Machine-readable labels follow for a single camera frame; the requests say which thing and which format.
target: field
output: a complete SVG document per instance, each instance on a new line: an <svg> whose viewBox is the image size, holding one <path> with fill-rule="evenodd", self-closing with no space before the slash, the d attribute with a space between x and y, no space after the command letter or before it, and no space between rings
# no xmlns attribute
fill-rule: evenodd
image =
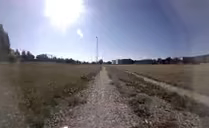
<svg viewBox="0 0 209 128"><path fill-rule="evenodd" d="M209 107L207 105L125 72L125 70L136 72L209 95L209 85L206 86L209 81L193 78L209 79L207 78L209 65L111 65L106 67L112 84L118 88L134 113L141 120L146 119L137 126L138 128L209 128ZM206 83L201 86L201 84L197 84L198 81L192 83L189 78L192 81L195 79Z"/></svg>
<svg viewBox="0 0 209 128"><path fill-rule="evenodd" d="M209 64L115 65L114 67L209 96Z"/></svg>
<svg viewBox="0 0 209 128"><path fill-rule="evenodd" d="M0 127L43 127L61 100L75 106L99 65L0 64Z"/></svg>

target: tree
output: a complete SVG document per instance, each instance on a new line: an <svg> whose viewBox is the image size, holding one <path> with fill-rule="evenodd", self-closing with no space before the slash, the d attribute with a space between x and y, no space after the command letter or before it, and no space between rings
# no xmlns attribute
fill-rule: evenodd
<svg viewBox="0 0 209 128"><path fill-rule="evenodd" d="M152 60L152 64L158 64L157 60L156 59L153 59Z"/></svg>
<svg viewBox="0 0 209 128"><path fill-rule="evenodd" d="M111 61L108 61L108 62L106 62L106 64L112 64L112 62Z"/></svg>
<svg viewBox="0 0 209 128"><path fill-rule="evenodd" d="M103 64L103 60L102 60L102 59L100 59L98 63L99 63L99 64Z"/></svg>
<svg viewBox="0 0 209 128"><path fill-rule="evenodd" d="M157 63L158 63L158 64L162 64L162 59L161 59L161 58L158 58L158 59L157 59Z"/></svg>
<svg viewBox="0 0 209 128"><path fill-rule="evenodd" d="M26 55L25 50L23 50L21 54L21 61L26 61L26 60L27 60L27 55Z"/></svg>
<svg viewBox="0 0 209 128"><path fill-rule="evenodd" d="M0 24L0 61L7 61L10 53L10 41L8 34Z"/></svg>
<svg viewBox="0 0 209 128"><path fill-rule="evenodd" d="M19 58L21 55L20 55L20 52L18 51L18 49L15 50L15 55Z"/></svg>
<svg viewBox="0 0 209 128"><path fill-rule="evenodd" d="M172 63L172 58L171 57L167 57L165 59L165 64L171 64Z"/></svg>
<svg viewBox="0 0 209 128"><path fill-rule="evenodd" d="M40 54L36 56L36 59L38 61L49 61L49 57L47 56L47 54Z"/></svg>
<svg viewBox="0 0 209 128"><path fill-rule="evenodd" d="M181 63L181 59L178 58L178 57L175 57L175 58L172 59L172 63L173 64L179 64L179 63Z"/></svg>
<svg viewBox="0 0 209 128"><path fill-rule="evenodd" d="M16 62L17 61L17 57L16 57L16 55L15 55L15 51L14 50L10 50L10 53L9 53L9 56L8 56L8 60L9 60L9 62L11 62L11 63L14 63L14 62Z"/></svg>
<svg viewBox="0 0 209 128"><path fill-rule="evenodd" d="M26 59L27 61L33 61L35 58L35 56L32 53L30 53L29 51L27 51L26 56L27 56L27 59Z"/></svg>

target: stubble field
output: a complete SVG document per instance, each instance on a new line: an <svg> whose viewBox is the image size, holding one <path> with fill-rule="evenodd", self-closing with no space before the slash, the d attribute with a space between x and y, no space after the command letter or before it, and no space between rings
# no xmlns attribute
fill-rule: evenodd
<svg viewBox="0 0 209 128"><path fill-rule="evenodd" d="M113 67L209 96L209 64L115 65Z"/></svg>
<svg viewBox="0 0 209 128"><path fill-rule="evenodd" d="M75 106L99 65L0 64L0 127L43 127L61 100Z"/></svg>

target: sky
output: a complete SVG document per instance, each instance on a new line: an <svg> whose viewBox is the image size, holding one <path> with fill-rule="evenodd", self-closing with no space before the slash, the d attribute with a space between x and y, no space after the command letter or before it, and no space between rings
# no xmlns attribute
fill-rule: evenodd
<svg viewBox="0 0 209 128"><path fill-rule="evenodd" d="M209 53L209 0L0 0L11 48L94 61Z"/></svg>

